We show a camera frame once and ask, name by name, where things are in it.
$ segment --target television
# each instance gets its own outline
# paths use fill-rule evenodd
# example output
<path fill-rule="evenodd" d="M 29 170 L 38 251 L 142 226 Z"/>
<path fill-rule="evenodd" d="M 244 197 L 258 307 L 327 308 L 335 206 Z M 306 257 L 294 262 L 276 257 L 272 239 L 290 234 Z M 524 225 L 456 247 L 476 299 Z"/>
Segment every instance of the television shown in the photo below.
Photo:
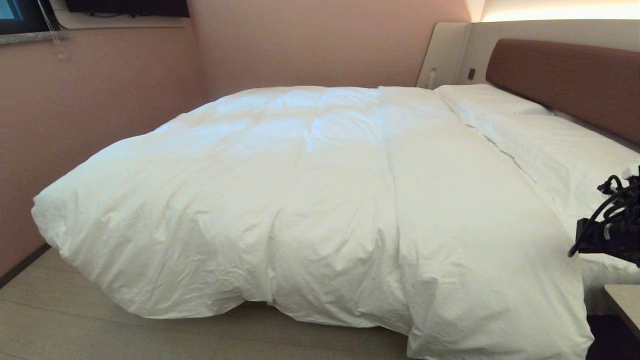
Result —
<path fill-rule="evenodd" d="M 67 0 L 69 12 L 189 17 L 187 0 Z"/>

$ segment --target duvet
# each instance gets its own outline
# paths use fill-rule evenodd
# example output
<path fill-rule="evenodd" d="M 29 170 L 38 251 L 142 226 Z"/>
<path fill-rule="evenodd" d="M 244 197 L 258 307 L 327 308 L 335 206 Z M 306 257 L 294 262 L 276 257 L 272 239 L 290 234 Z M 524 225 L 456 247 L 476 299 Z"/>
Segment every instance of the duvet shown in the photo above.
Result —
<path fill-rule="evenodd" d="M 580 264 L 522 171 L 418 88 L 256 89 L 122 140 L 32 210 L 148 318 L 266 301 L 421 359 L 584 359 Z"/>

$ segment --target floor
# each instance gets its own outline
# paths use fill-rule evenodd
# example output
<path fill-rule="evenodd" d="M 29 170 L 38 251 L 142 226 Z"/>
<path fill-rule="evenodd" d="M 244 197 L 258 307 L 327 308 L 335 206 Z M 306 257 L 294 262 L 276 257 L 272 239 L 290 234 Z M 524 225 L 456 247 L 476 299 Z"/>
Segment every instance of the floor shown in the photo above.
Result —
<path fill-rule="evenodd" d="M 587 360 L 639 358 L 619 318 L 590 323 Z M 0 289 L 0 360 L 400 360 L 405 351 L 406 336 L 386 329 L 301 323 L 260 304 L 203 319 L 140 318 L 54 250 Z"/>

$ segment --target white pillow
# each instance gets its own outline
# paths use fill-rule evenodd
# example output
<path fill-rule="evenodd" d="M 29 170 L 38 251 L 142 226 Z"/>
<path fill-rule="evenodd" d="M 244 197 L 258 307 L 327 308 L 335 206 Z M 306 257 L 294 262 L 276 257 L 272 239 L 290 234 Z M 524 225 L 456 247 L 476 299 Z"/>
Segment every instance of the white pillow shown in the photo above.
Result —
<path fill-rule="evenodd" d="M 640 163 L 638 152 L 555 116 L 490 115 L 477 129 L 549 195 L 572 236 L 576 221 L 590 217 L 607 198 L 598 185 Z"/>
<path fill-rule="evenodd" d="M 488 84 L 443 85 L 434 91 L 465 124 L 474 127 L 482 124 L 485 115 L 551 115 L 551 112 L 540 104 Z"/>

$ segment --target brown upholstered headboard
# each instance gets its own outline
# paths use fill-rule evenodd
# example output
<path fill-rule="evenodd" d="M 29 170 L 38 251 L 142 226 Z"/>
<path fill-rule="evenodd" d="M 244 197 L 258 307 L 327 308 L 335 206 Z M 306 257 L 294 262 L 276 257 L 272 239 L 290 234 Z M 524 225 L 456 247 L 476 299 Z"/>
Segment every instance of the brown upholstered headboard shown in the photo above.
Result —
<path fill-rule="evenodd" d="M 486 79 L 640 145 L 640 53 L 501 39 Z"/>

